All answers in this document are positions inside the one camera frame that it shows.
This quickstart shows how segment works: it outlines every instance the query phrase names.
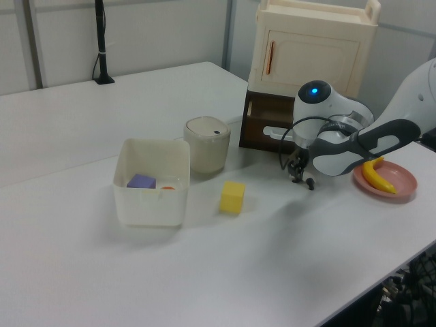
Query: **purple cube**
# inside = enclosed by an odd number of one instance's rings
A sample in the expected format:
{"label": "purple cube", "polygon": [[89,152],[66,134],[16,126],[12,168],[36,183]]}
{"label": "purple cube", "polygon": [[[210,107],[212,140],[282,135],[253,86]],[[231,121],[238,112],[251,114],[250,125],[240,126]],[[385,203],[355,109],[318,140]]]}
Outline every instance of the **purple cube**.
{"label": "purple cube", "polygon": [[155,189],[156,178],[136,174],[130,182],[128,182],[127,187],[133,187],[136,189]]}

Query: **yellow cube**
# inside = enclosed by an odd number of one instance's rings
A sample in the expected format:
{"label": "yellow cube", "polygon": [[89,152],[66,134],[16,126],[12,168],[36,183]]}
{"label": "yellow cube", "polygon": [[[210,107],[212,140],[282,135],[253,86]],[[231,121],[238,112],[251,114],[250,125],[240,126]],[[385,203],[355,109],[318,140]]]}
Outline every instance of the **yellow cube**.
{"label": "yellow cube", "polygon": [[244,192],[245,184],[231,181],[224,182],[219,210],[228,213],[240,213],[243,207]]}

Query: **white plastic bin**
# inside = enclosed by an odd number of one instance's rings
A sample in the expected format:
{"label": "white plastic bin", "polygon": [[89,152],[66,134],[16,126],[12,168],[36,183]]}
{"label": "white plastic bin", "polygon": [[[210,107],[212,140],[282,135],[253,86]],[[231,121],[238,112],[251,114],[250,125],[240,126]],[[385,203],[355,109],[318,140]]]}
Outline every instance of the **white plastic bin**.
{"label": "white plastic bin", "polygon": [[[156,178],[156,189],[128,188],[135,174]],[[161,189],[165,186],[175,190]],[[189,144],[182,140],[126,140],[116,165],[113,189],[121,223],[182,224],[189,189]]]}

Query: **container lid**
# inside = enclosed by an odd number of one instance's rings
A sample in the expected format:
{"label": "container lid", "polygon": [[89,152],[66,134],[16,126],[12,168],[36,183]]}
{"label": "container lid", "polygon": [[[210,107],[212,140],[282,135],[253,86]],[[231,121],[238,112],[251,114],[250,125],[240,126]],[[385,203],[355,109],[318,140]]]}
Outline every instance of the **container lid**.
{"label": "container lid", "polygon": [[229,132],[229,127],[225,123],[209,116],[191,119],[186,126],[199,136],[218,136]]}

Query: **banana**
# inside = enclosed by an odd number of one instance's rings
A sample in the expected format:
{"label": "banana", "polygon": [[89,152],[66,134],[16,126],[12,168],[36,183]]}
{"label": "banana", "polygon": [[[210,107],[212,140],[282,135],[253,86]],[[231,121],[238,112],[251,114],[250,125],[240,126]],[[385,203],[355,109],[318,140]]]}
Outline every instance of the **banana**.
{"label": "banana", "polygon": [[392,185],[386,179],[381,177],[374,169],[374,166],[380,161],[382,161],[383,159],[384,159],[383,157],[379,157],[377,159],[370,160],[363,163],[362,165],[363,177],[374,188],[380,191],[396,194],[396,189],[394,185]]}

